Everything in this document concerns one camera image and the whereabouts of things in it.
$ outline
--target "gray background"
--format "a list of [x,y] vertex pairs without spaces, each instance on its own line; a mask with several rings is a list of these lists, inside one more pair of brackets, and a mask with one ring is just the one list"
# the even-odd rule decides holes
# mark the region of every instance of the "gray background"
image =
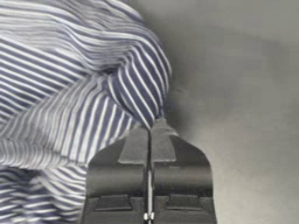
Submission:
[[219,224],[299,223],[299,1],[129,2],[172,62],[169,121],[208,155]]

